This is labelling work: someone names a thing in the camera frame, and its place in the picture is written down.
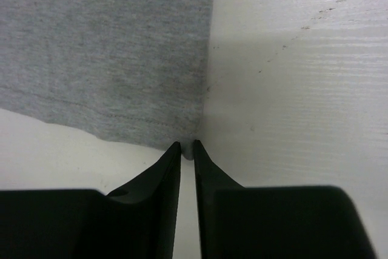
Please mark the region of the grey tank top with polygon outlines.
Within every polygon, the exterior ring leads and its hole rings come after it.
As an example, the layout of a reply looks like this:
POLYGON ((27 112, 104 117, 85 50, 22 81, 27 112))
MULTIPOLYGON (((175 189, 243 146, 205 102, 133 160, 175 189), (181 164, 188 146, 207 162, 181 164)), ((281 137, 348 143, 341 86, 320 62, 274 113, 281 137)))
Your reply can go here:
POLYGON ((1 0, 1 108, 192 159, 213 0, 1 0))

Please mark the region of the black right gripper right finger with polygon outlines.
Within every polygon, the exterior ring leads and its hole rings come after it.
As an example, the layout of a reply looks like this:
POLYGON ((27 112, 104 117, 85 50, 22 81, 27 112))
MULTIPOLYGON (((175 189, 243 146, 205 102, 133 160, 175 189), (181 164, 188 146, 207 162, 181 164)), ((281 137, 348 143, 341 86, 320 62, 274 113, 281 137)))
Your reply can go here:
POLYGON ((203 258, 375 258, 350 197, 334 186, 244 187, 193 144, 203 258))

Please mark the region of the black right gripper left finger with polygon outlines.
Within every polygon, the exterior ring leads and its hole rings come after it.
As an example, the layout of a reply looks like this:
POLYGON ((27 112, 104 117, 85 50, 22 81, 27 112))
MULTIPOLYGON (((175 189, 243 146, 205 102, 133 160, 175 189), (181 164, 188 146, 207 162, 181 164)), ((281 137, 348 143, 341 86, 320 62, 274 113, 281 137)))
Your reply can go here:
POLYGON ((1 192, 2 258, 171 258, 181 146, 107 195, 93 189, 1 192))

